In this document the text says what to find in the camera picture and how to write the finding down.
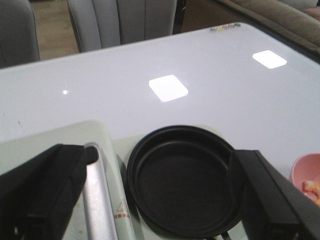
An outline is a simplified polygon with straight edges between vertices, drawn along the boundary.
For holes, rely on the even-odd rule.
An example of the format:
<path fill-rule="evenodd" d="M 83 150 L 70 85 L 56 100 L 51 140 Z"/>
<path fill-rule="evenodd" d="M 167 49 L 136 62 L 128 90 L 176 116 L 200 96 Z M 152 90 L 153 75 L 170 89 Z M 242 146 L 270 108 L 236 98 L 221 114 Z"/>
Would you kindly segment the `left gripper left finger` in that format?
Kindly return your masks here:
<path fill-rule="evenodd" d="M 0 176 L 0 238 L 61 240 L 98 160 L 94 146 L 56 144 Z"/>

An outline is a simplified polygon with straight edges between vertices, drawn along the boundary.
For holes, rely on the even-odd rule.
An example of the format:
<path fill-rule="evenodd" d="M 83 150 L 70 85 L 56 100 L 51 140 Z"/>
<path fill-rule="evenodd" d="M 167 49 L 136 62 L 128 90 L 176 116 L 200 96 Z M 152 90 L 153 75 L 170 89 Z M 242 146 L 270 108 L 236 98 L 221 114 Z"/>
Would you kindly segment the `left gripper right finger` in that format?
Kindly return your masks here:
<path fill-rule="evenodd" d="M 229 189 L 249 240 L 318 240 L 320 208 L 258 150 L 234 150 Z"/>

